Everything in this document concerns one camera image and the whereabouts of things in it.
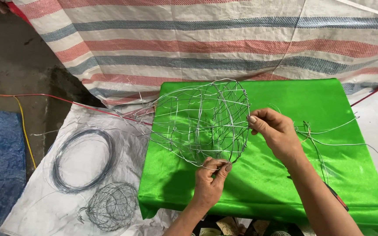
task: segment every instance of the green satin cloth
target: green satin cloth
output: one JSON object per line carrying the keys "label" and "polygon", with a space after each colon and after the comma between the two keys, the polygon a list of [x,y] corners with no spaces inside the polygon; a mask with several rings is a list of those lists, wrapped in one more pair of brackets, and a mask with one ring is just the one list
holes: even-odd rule
{"label": "green satin cloth", "polygon": [[[160,96],[202,84],[206,83],[163,83]],[[326,131],[354,118],[337,79],[240,84],[246,90],[251,110],[274,104],[295,125],[310,122],[312,132]],[[160,112],[162,110],[157,109],[156,115]],[[161,127],[153,125],[152,128],[161,131]],[[327,144],[365,143],[356,121],[312,137]],[[349,207],[350,215],[362,232],[367,236],[378,235],[378,174],[367,147],[316,145],[325,162],[328,184]],[[302,147],[317,173],[322,179],[326,178],[312,142],[307,140]],[[159,144],[149,142],[138,192],[143,218],[153,217],[159,208],[182,211],[193,196],[196,169]],[[247,147],[233,164],[220,201],[208,213],[306,224],[302,202],[288,175],[264,138],[249,133]]]}

